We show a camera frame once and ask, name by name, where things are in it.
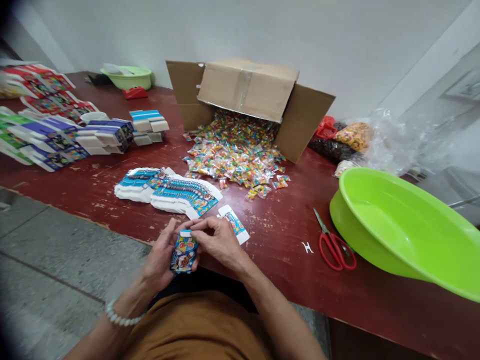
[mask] tiled floor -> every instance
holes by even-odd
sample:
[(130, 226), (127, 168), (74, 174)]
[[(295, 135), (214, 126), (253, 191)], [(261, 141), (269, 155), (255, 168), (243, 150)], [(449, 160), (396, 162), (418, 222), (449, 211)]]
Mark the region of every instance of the tiled floor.
[[(58, 359), (95, 324), (103, 301), (139, 269), (150, 247), (17, 196), (0, 213), (1, 308), (23, 359)], [(295, 306), (322, 347), (325, 318)]]

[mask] green plastic bowl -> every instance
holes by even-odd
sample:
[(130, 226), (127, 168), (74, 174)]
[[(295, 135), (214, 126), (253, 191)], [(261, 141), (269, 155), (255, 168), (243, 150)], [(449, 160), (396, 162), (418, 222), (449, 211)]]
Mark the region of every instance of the green plastic bowl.
[(100, 69), (102, 74), (107, 75), (111, 82), (119, 89), (129, 90), (136, 86), (141, 86), (145, 90), (148, 90), (152, 87), (152, 80), (150, 75), (152, 71), (144, 67), (135, 67), (135, 66), (120, 66), (122, 69), (126, 69), (132, 72), (132, 75), (122, 75), (122, 74), (112, 74), (106, 72), (104, 69)]
[(480, 231), (421, 188), (365, 167), (345, 171), (330, 202), (336, 228), (364, 259), (480, 303)]

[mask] brown wooden table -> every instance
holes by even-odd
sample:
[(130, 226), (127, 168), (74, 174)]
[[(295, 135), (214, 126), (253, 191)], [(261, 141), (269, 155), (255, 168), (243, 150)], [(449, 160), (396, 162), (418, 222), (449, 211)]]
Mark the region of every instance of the brown wooden table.
[[(166, 166), (181, 175), (187, 171), (182, 158), (192, 143), (182, 137), (173, 92), (157, 87), (148, 98), (125, 100), (115, 87), (94, 87), (83, 82), (84, 76), (69, 74), (77, 86), (73, 92), (111, 118), (129, 120), (129, 111), (159, 110), (170, 125), (165, 142), (132, 146), (124, 155), (92, 156), (54, 173), (0, 154), (0, 186), (152, 242), (171, 217), (182, 222), (187, 217), (120, 200), (113, 190), (136, 167)], [(0, 105), (15, 111), (23, 108), (18, 100)], [(307, 148), (297, 164), (285, 167), (291, 177), (288, 188), (249, 202), (246, 189), (231, 185), (207, 215), (217, 214), (225, 204), (234, 209), (251, 236), (243, 248), (290, 301), (434, 358), (480, 358), (480, 304), (428, 282), (391, 275), (359, 256), (356, 270), (331, 270), (318, 250), (320, 226), (312, 208), (333, 229), (329, 203), (338, 189), (332, 176), (336, 166)], [(302, 242), (309, 242), (313, 253), (307, 254)], [(201, 264), (231, 275), (212, 258), (203, 257)]]

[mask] forearm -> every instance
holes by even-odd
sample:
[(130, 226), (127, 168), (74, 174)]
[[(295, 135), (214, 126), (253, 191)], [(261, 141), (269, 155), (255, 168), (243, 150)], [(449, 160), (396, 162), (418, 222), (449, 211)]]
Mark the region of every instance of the forearm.
[[(120, 295), (113, 309), (122, 318), (136, 318), (146, 311), (154, 296), (155, 291), (139, 276)], [(117, 359), (132, 329), (133, 326), (112, 323), (103, 312), (96, 326), (68, 353), (65, 360)]]
[(246, 253), (235, 272), (250, 294), (282, 359), (326, 359), (299, 313)]

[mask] red scissors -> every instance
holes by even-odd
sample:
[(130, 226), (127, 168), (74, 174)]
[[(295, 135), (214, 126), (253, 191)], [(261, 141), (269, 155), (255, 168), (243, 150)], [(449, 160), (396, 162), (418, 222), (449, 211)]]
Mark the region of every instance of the red scissors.
[[(343, 241), (337, 235), (332, 234), (327, 229), (327, 227), (325, 226), (324, 222), (320, 218), (320, 215), (317, 212), (317, 210), (315, 210), (315, 208), (313, 208), (313, 211), (315, 212), (316, 219), (320, 223), (321, 230), (322, 230), (320, 238), (318, 239), (318, 247), (320, 248), (320, 254), (323, 260), (325, 260), (326, 264), (333, 270), (342, 271), (343, 269), (347, 269), (347, 270), (355, 269), (357, 267), (357, 259), (355, 259), (355, 255), (352, 249), (350, 249), (350, 247), (347, 245), (345, 241)], [(325, 256), (324, 250), (322, 249), (323, 242), (326, 243), (326, 246), (330, 250), (331, 256), (335, 259), (338, 265), (332, 264)], [(345, 262), (344, 253), (353, 259), (353, 263), (351, 265), (348, 265)]]

